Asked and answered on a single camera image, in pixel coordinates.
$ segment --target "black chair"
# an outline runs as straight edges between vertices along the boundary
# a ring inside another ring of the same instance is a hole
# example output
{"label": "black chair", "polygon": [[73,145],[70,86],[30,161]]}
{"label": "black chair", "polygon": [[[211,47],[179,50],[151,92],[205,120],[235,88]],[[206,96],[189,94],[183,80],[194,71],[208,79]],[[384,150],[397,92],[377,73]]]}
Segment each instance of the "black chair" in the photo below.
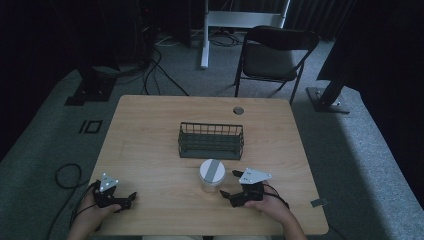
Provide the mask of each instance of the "black chair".
{"label": "black chair", "polygon": [[[283,86],[296,79],[290,98],[292,104],[305,60],[318,45],[319,37],[310,31],[288,30],[270,26],[250,29],[243,41],[237,68],[235,97],[238,96],[240,79],[279,82]],[[303,50],[299,61],[294,50]]]}

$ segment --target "white container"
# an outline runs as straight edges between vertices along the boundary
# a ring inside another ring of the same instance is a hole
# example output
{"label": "white container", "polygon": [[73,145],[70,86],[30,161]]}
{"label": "white container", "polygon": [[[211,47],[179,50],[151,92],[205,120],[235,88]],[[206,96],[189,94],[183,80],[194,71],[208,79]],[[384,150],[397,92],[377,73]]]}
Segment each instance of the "white container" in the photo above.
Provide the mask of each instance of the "white container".
{"label": "white container", "polygon": [[202,181],[202,189],[205,192],[216,192],[218,186],[225,179],[224,164],[216,159],[208,159],[200,166],[199,175]]}

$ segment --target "chair seat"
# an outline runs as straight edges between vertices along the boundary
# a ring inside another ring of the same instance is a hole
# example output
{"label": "chair seat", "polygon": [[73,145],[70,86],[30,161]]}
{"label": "chair seat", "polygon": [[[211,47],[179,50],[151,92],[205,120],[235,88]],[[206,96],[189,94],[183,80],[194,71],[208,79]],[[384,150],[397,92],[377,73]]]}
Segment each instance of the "chair seat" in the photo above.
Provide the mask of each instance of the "chair seat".
{"label": "chair seat", "polygon": [[276,51],[261,44],[249,43],[245,48],[243,72],[246,76],[291,81],[297,76],[292,51]]}

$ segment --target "gray carpet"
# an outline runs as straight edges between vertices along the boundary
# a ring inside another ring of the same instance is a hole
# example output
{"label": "gray carpet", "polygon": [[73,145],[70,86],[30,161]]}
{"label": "gray carpet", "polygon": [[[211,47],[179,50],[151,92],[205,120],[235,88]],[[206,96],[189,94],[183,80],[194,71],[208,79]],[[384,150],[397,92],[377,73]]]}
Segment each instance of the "gray carpet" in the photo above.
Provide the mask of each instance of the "gray carpet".
{"label": "gray carpet", "polygon": [[[200,69],[201,42],[191,49],[173,42],[157,46],[160,66],[190,95],[230,97],[240,46],[211,45],[209,68]],[[316,81],[331,50],[321,42],[308,59],[292,109],[320,194],[330,201],[324,207],[330,231],[310,239],[423,239],[424,213],[404,180],[393,156],[358,92],[344,88],[341,97],[348,115],[318,113],[306,87],[326,87]],[[120,78],[108,102],[64,106],[81,78],[74,71],[60,81],[26,131],[0,164],[0,239],[45,239],[50,225],[71,190],[55,183],[55,172],[67,163],[82,168],[81,182],[91,176],[114,109],[120,96],[140,94],[142,75]],[[278,84],[244,81],[239,97],[290,96],[292,85],[276,92]],[[147,82],[152,95],[183,95],[161,71]],[[102,121],[98,133],[80,133],[84,121]],[[61,171],[59,180],[74,185],[74,167]],[[79,188],[54,225],[50,239],[65,239],[70,209],[83,191]],[[140,239],[112,237],[106,239]]]}

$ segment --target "wire basket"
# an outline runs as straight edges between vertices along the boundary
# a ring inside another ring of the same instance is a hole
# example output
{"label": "wire basket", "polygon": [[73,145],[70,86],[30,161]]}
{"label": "wire basket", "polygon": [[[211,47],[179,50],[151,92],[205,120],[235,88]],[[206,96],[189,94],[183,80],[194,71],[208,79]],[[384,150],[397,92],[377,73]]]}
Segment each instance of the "wire basket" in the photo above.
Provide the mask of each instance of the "wire basket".
{"label": "wire basket", "polygon": [[182,122],[178,144],[180,157],[240,160],[243,126]]}

